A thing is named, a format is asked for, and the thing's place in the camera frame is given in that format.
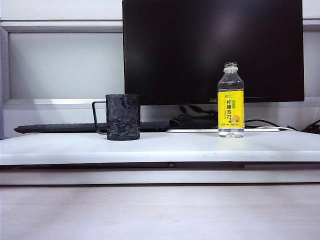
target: black mug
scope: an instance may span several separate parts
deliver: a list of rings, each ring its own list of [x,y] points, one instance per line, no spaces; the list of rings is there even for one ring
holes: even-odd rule
[[[106,132],[98,129],[96,103],[105,103]],[[125,141],[140,138],[140,101],[136,94],[108,94],[105,101],[92,103],[95,130],[108,140]]]

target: yellow bottle label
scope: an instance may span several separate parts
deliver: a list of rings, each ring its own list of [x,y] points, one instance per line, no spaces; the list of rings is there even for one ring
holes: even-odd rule
[[[218,127],[228,129],[245,127],[243,90],[218,92]]]

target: white shelf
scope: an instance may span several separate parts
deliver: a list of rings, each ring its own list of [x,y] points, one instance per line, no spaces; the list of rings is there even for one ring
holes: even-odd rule
[[[97,133],[37,133],[0,141],[1,165],[147,162],[318,162],[320,135],[296,131],[217,133],[144,132],[134,141]]]

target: white wall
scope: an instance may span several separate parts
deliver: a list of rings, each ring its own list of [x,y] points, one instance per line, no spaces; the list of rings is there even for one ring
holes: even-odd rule
[[[10,33],[10,99],[124,93],[122,33]]]
[[[2,20],[122,19],[122,0],[1,0]]]

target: white desk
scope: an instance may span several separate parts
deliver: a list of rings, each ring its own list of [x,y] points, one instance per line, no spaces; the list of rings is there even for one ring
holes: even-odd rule
[[[127,162],[317,162],[320,136],[285,131],[34,134],[0,141],[1,165]],[[316,182],[305,170],[19,170],[1,184]],[[0,187],[1,239],[318,240],[320,184]]]
[[[97,133],[38,133],[0,141],[1,165],[135,162],[320,162],[320,135],[296,131],[144,132],[139,140],[110,141]]]
[[[181,162],[320,162],[320,135],[295,131],[142,133],[110,141],[96,133],[39,133],[0,141],[1,165]],[[320,168],[254,169],[37,169],[1,171],[1,184],[303,183],[320,182]]]

